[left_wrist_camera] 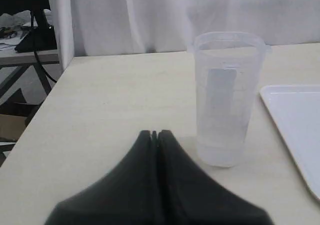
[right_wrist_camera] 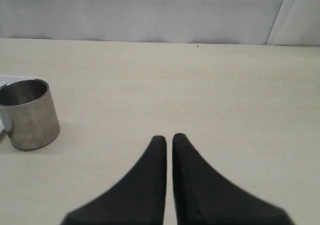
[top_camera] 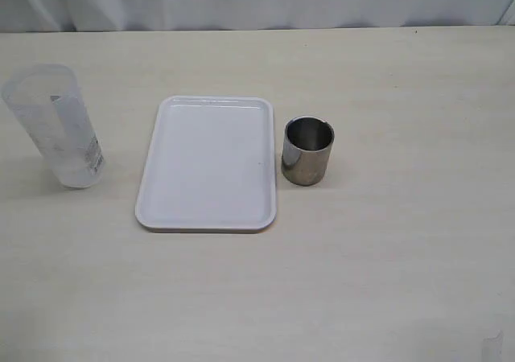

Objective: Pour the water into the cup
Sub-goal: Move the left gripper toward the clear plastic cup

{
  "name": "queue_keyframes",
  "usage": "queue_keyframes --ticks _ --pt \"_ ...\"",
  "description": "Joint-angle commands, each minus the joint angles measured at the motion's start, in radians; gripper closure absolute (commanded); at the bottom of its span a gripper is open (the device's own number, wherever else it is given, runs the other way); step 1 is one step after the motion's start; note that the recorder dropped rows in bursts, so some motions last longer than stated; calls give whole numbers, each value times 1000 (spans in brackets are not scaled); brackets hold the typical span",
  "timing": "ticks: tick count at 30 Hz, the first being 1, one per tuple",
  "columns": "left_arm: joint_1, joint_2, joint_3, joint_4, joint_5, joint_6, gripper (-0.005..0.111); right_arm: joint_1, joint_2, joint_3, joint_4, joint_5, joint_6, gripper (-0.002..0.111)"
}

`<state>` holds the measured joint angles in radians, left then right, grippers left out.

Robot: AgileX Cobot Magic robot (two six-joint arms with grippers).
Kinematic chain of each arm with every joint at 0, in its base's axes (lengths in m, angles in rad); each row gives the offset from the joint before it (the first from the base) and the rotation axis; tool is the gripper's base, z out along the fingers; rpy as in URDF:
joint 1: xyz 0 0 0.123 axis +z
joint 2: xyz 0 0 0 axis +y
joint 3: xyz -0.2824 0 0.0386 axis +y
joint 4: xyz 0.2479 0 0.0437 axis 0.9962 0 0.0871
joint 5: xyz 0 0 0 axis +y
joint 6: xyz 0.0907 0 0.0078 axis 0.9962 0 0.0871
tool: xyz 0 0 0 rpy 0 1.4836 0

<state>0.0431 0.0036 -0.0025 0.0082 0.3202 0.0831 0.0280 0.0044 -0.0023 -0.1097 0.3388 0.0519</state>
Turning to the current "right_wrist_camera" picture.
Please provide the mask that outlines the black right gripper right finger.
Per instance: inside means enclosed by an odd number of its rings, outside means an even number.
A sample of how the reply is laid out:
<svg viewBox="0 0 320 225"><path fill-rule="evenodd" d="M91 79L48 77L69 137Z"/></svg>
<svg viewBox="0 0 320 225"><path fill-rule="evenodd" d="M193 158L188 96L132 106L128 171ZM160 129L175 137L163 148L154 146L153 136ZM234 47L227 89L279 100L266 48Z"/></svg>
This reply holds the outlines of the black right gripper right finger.
<svg viewBox="0 0 320 225"><path fill-rule="evenodd" d="M292 225L287 212L217 172L183 133L172 139L172 181L179 225Z"/></svg>

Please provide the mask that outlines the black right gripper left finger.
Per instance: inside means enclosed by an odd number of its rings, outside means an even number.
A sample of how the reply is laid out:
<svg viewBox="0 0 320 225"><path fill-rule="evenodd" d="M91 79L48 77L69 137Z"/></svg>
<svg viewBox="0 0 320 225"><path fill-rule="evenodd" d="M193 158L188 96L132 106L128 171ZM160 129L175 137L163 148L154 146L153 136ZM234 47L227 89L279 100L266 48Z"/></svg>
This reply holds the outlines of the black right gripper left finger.
<svg viewBox="0 0 320 225"><path fill-rule="evenodd" d="M152 137L143 155L113 187L69 212L63 225L162 225L167 191L167 143Z"/></svg>

